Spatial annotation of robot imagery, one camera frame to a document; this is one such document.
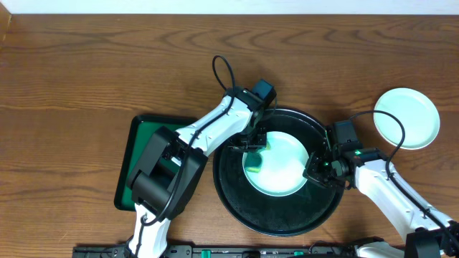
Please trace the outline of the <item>green scrub sponge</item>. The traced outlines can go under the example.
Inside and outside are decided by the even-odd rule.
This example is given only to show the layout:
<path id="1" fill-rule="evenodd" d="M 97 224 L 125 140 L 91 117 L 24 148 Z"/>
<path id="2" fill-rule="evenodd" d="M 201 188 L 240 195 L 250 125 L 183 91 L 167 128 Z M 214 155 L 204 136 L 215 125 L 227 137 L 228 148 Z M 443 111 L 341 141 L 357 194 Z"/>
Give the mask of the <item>green scrub sponge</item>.
<path id="1" fill-rule="evenodd" d="M 266 146 L 257 150 L 255 152 L 246 153 L 243 168 L 247 173 L 259 173 L 262 170 L 263 162 L 265 156 L 268 154 L 268 151 L 271 150 L 269 143 L 266 143 Z"/>

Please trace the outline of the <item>pale green plate front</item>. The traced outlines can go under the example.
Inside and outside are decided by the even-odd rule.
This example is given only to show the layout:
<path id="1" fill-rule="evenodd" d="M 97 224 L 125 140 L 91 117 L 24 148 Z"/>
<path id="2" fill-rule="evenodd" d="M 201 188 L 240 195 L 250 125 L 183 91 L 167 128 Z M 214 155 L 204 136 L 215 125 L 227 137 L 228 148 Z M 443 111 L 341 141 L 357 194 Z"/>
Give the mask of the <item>pale green plate front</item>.
<path id="1" fill-rule="evenodd" d="M 283 197 L 299 191 L 307 179 L 303 177 L 309 153 L 304 145 L 290 134 L 273 131 L 267 134 L 271 150 L 265 156 L 259 173 L 244 171 L 249 183 L 259 192 Z M 242 156 L 242 168 L 246 153 Z"/>

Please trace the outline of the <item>pale green plate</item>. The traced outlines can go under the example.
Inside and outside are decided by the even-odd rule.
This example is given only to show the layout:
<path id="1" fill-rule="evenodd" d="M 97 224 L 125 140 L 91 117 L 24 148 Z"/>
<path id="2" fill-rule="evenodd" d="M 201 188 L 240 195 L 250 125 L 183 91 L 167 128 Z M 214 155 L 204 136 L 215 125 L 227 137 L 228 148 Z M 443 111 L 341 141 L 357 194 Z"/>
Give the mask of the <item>pale green plate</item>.
<path id="1" fill-rule="evenodd" d="M 273 131 L 267 134 L 271 150 L 265 156 L 259 173 L 244 171 L 249 183 L 259 192 L 283 197 L 299 191 L 307 179 L 303 177 L 309 153 L 304 145 L 290 134 Z M 246 153 L 242 156 L 242 168 Z"/>
<path id="2" fill-rule="evenodd" d="M 424 94 L 410 88 L 396 88 L 384 93 L 374 106 L 374 124 L 390 144 L 399 144 L 404 128 L 402 148 L 417 150 L 431 144 L 440 131 L 440 115 Z"/>

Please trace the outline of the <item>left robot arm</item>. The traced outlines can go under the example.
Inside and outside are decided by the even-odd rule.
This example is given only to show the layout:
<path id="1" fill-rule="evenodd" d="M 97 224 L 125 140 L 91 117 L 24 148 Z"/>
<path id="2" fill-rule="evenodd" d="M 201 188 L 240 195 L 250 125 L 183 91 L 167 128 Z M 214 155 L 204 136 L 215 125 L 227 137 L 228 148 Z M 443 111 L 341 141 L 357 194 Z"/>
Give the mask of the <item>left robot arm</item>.
<path id="1" fill-rule="evenodd" d="M 171 220 L 189 203 L 209 156 L 221 144 L 229 141 L 241 153 L 267 145 L 258 123 L 276 95 L 265 80 L 250 90 L 233 86 L 198 121 L 175 131 L 161 126 L 152 134 L 126 179 L 136 210 L 136 227 L 127 246 L 130 257 L 164 253 Z"/>

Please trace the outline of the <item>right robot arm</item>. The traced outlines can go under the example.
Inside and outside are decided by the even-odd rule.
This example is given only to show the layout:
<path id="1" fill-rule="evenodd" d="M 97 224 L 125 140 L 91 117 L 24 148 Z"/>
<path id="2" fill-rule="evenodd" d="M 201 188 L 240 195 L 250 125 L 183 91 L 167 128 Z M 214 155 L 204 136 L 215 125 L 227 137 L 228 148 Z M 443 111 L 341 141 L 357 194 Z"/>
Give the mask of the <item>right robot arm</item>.
<path id="1" fill-rule="evenodd" d="M 349 120 L 325 129 L 326 150 L 313 152 L 303 172 L 322 188 L 356 188 L 386 216 L 405 242 L 404 249 L 381 239 L 353 245 L 356 257 L 458 256 L 458 223 L 416 192 L 378 148 L 364 148 Z"/>

